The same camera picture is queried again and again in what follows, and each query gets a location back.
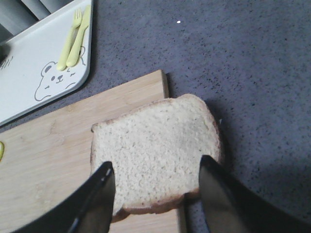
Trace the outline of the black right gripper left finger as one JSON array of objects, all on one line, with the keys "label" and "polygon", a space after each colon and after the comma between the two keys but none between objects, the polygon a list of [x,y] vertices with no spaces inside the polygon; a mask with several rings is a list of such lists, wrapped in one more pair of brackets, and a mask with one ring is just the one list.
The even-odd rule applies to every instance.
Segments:
[{"label": "black right gripper left finger", "polygon": [[112,221],[114,197],[114,169],[112,162],[107,161],[63,202],[14,232],[107,233]]}]

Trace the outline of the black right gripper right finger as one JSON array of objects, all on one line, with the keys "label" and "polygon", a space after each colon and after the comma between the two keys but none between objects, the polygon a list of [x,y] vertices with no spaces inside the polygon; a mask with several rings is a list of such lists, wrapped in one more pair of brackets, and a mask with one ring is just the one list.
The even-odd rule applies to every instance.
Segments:
[{"label": "black right gripper right finger", "polygon": [[211,233],[309,233],[310,224],[276,208],[228,174],[211,156],[200,161],[199,190]]}]

